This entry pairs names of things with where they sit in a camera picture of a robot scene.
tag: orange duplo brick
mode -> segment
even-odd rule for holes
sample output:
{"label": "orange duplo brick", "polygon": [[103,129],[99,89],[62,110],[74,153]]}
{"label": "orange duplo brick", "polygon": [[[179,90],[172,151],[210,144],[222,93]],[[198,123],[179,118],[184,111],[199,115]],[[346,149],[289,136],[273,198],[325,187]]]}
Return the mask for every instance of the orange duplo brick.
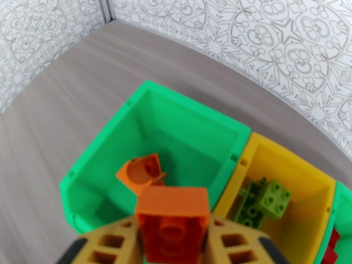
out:
{"label": "orange duplo brick", "polygon": [[143,188],[150,185],[164,185],[166,173],[161,171],[158,154],[134,158],[126,162],[116,177],[138,197]]}
{"label": "orange duplo brick", "polygon": [[148,262],[198,263],[210,217],[206,188],[146,187],[135,214]]}

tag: wooden table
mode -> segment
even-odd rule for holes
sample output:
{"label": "wooden table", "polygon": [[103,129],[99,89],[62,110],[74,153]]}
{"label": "wooden table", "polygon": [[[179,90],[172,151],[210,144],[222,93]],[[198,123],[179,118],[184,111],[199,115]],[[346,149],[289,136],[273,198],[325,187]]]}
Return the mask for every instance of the wooden table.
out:
{"label": "wooden table", "polygon": [[59,182],[144,80],[249,125],[352,186],[351,162],[281,100],[198,52],[115,21],[55,60],[0,116],[0,263],[54,263],[76,237]]}

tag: decorative pattern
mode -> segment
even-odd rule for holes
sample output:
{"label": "decorative pattern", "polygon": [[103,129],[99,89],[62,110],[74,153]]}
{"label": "decorative pattern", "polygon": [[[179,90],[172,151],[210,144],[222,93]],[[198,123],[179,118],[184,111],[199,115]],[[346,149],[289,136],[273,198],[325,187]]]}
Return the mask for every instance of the decorative pattern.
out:
{"label": "decorative pattern", "polygon": [[99,0],[0,0],[0,113],[52,60],[101,27]]}
{"label": "decorative pattern", "polygon": [[352,160],[352,0],[114,0],[293,107]]}

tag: plastic storage bin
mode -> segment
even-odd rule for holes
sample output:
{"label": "plastic storage bin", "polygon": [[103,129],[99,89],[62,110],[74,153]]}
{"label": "plastic storage bin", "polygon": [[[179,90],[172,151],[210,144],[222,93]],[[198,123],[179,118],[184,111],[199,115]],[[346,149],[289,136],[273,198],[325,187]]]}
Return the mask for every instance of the plastic storage bin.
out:
{"label": "plastic storage bin", "polygon": [[334,249],[338,255],[335,264],[351,263],[352,191],[341,182],[336,183],[335,197],[331,209],[330,219],[314,264],[320,264],[322,262],[333,228],[335,228],[341,235]]}
{"label": "plastic storage bin", "polygon": [[169,186],[206,187],[211,209],[247,143],[249,127],[154,82],[113,116],[60,183],[70,225],[87,232],[132,215],[136,196],[115,173],[158,153]]}
{"label": "plastic storage bin", "polygon": [[240,187],[263,177],[292,195],[280,220],[263,220],[266,232],[291,264],[313,263],[333,204],[336,181],[277,143],[252,133],[214,214],[233,219]]}

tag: yellow bin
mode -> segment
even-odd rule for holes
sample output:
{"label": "yellow bin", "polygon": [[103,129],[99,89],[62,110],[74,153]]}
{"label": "yellow bin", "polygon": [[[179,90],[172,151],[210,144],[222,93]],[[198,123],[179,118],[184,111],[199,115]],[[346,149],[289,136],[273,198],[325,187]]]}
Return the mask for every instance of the yellow bin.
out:
{"label": "yellow bin", "polygon": [[336,181],[288,149],[252,133],[214,214],[234,218],[238,191],[251,181],[275,179],[292,196],[280,220],[264,218],[261,230],[292,264],[312,264],[323,239]]}

